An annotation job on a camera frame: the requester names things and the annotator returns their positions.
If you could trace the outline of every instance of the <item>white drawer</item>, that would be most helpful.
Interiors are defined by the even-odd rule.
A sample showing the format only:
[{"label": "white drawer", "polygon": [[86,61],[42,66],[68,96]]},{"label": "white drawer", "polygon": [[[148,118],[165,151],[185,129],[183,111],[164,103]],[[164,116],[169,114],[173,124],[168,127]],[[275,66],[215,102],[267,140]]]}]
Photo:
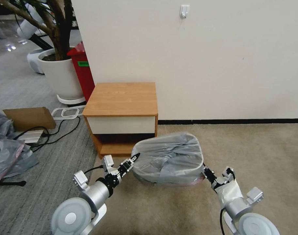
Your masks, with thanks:
[{"label": "white drawer", "polygon": [[154,133],[153,117],[87,117],[93,134]]}]

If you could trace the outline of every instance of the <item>plastic bag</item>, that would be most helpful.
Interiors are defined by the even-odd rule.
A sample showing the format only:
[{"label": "plastic bag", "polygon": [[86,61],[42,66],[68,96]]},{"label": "plastic bag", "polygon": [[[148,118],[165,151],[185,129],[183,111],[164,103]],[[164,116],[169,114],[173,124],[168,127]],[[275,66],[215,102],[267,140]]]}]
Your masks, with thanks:
[{"label": "plastic bag", "polygon": [[172,133],[135,144],[140,153],[133,172],[141,182],[186,186],[203,179],[203,155],[199,141],[187,132]]},{"label": "plastic bag", "polygon": [[39,160],[30,150],[30,146],[24,145],[22,153],[3,178],[21,174],[38,163]]},{"label": "plastic bag", "polygon": [[6,175],[9,168],[13,166],[23,148],[24,144],[20,143],[20,141],[0,140],[0,180]]},{"label": "plastic bag", "polygon": [[39,162],[30,146],[23,141],[12,140],[17,136],[13,132],[12,120],[0,113],[0,180],[23,173]]}]

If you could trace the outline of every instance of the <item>plant soil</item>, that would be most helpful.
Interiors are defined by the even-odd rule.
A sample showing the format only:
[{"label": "plant soil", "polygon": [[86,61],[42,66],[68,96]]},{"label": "plant soil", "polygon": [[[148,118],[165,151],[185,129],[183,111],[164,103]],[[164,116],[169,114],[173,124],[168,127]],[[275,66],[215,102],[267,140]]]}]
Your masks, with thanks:
[{"label": "plant soil", "polygon": [[56,61],[55,53],[43,57],[42,60],[44,60],[44,61]]}]

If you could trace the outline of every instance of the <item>white wall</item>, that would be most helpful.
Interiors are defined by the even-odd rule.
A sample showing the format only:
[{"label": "white wall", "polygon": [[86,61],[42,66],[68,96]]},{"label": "white wall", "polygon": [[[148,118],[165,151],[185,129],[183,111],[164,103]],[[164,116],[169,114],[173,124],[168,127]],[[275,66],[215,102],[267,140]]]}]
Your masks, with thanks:
[{"label": "white wall", "polygon": [[155,81],[159,119],[298,118],[298,0],[72,0],[95,83]]}]

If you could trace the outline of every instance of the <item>cardboard box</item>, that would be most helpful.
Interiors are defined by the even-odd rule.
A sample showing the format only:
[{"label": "cardboard box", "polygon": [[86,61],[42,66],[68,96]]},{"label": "cardboard box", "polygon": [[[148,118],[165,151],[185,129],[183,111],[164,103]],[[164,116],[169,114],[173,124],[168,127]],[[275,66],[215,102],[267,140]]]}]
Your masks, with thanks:
[{"label": "cardboard box", "polygon": [[4,109],[5,115],[13,120],[15,131],[25,131],[36,126],[44,126],[47,129],[54,129],[56,123],[46,107]]}]

